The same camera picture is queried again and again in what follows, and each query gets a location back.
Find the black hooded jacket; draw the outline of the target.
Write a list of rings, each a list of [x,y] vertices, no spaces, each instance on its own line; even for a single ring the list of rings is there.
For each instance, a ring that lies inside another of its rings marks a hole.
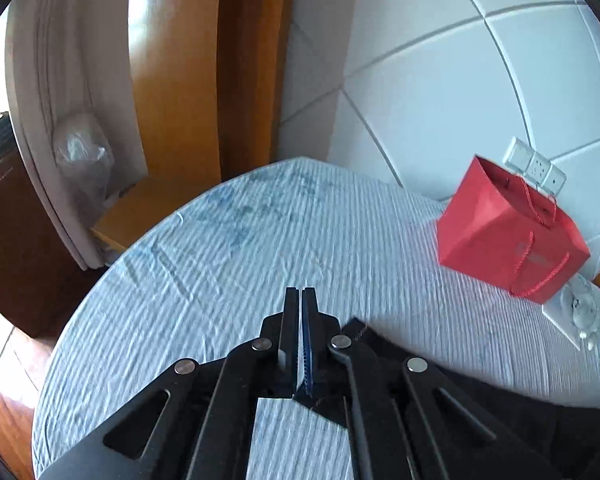
[[[379,336],[357,318],[341,328],[346,335],[368,344],[383,359],[402,362],[415,356]],[[558,471],[556,479],[600,479],[600,408],[570,408],[528,398],[424,360],[434,364],[472,400],[548,460]]]

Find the beige curtain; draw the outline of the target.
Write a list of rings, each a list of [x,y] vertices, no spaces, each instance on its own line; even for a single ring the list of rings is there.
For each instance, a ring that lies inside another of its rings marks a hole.
[[[104,265],[91,232],[148,174],[129,58],[129,0],[12,0],[6,87],[24,168],[83,269]]]

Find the red paper gift bag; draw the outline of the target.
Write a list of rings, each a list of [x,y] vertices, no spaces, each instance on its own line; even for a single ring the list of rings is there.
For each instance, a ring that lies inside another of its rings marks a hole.
[[[438,261],[457,272],[545,304],[590,251],[556,200],[476,156],[437,220]]]

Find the clear plastic bag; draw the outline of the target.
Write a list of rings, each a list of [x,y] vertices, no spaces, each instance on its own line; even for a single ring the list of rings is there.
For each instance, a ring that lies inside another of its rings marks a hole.
[[[97,118],[90,112],[68,115],[52,140],[56,165],[72,194],[93,208],[104,206],[114,154]]]

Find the white wall socket panel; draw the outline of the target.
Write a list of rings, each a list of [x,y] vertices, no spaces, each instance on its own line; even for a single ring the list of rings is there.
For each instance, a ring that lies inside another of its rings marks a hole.
[[[557,197],[567,181],[562,170],[518,138],[510,141],[503,164],[548,196]]]

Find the wooden bedside cabinet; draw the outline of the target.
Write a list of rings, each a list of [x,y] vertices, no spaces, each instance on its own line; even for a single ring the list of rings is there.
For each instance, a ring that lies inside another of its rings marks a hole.
[[[147,177],[108,208],[91,231],[117,252],[124,252],[163,219],[210,188],[213,184]]]

